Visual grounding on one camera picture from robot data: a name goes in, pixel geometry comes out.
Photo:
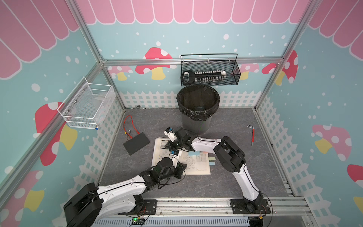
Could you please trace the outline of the sketch tutorial book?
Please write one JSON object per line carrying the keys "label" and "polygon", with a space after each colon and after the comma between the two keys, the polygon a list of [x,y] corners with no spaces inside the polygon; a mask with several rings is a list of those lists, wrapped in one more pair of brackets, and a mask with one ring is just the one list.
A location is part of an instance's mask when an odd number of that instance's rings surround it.
{"label": "sketch tutorial book", "polygon": [[[154,144],[154,152],[151,166],[156,164],[164,157],[172,158],[170,152],[165,145],[170,141],[168,138],[156,138]],[[181,155],[177,159],[182,164],[187,164],[186,175],[187,176],[202,176],[210,175],[209,156],[208,153],[200,152],[199,156],[189,156],[188,152],[181,151]]]}

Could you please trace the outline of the mesh trash bin black bag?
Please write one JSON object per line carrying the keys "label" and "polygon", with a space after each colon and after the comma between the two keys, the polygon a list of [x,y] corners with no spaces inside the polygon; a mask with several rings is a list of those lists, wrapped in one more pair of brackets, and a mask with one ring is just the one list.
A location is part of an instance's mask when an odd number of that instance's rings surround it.
{"label": "mesh trash bin black bag", "polygon": [[194,135],[207,132],[212,116],[219,109],[219,93],[211,86],[190,85],[178,92],[176,100],[182,127]]}

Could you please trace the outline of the black flat box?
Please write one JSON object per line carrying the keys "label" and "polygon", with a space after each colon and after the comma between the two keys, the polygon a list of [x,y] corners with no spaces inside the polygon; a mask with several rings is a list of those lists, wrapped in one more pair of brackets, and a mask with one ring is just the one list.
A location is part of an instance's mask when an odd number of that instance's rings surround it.
{"label": "black flat box", "polygon": [[127,153],[131,156],[143,147],[147,146],[150,143],[150,140],[146,137],[146,135],[142,132],[129,141],[125,142],[123,145],[127,151]]}

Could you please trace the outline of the light blue sticky note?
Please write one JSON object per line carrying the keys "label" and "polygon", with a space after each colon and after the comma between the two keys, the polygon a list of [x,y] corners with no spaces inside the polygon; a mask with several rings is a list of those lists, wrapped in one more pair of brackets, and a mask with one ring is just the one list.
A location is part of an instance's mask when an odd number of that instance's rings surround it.
{"label": "light blue sticky note", "polygon": [[200,152],[199,151],[190,151],[190,152],[188,152],[188,155],[189,156],[199,156]]}

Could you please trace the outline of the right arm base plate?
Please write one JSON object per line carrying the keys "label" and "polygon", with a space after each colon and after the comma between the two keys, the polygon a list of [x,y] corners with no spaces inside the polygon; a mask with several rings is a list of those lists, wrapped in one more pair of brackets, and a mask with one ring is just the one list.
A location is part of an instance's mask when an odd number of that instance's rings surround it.
{"label": "right arm base plate", "polygon": [[247,203],[244,199],[231,199],[230,207],[232,208],[233,214],[256,214],[264,216],[271,213],[271,207],[267,199],[263,199],[257,208],[250,202]]}

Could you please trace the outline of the small circuit board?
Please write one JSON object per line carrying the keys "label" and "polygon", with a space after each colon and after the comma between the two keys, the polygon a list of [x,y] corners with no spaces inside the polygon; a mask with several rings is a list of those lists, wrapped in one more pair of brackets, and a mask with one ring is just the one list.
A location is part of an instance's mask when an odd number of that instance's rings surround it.
{"label": "small circuit board", "polygon": [[146,219],[145,218],[141,218],[141,217],[137,217],[137,218],[133,218],[131,225],[140,225],[142,226],[145,223]]}

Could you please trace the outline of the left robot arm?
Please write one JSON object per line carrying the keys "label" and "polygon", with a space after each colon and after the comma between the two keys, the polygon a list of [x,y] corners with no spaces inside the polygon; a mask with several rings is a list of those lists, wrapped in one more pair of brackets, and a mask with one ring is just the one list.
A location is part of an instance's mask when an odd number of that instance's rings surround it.
{"label": "left robot arm", "polygon": [[68,227],[90,227],[95,221],[118,213],[138,213],[144,201],[142,194],[164,186],[171,177],[181,181],[187,165],[177,158],[162,158],[156,166],[139,175],[112,185],[88,183],[63,206]]}

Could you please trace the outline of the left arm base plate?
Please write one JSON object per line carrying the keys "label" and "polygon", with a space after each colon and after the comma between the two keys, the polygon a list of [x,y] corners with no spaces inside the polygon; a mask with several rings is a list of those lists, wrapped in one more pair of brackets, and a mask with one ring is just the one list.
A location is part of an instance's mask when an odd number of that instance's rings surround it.
{"label": "left arm base plate", "polygon": [[156,208],[157,208],[157,200],[144,200],[142,202],[137,202],[136,207],[128,213],[118,213],[118,215],[143,215],[143,214],[150,214],[155,215],[156,214]]}

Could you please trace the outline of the red handled hex key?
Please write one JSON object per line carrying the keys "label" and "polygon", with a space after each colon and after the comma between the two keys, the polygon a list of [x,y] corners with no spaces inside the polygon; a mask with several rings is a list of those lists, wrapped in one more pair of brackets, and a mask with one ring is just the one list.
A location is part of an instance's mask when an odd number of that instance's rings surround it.
{"label": "red handled hex key", "polygon": [[251,146],[254,145],[254,138],[255,138],[255,129],[252,125],[247,125],[248,128],[251,129]]}

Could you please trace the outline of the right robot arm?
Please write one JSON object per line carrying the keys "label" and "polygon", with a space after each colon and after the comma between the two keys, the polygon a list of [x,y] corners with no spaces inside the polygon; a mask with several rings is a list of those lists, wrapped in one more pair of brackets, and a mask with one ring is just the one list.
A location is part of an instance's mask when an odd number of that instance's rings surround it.
{"label": "right robot arm", "polygon": [[263,194],[254,184],[246,165],[244,152],[225,136],[222,139],[206,139],[189,135],[182,127],[173,130],[168,127],[164,134],[170,139],[166,148],[175,154],[176,151],[200,151],[215,154],[222,167],[231,172],[241,187],[243,201],[249,209],[259,209]]}

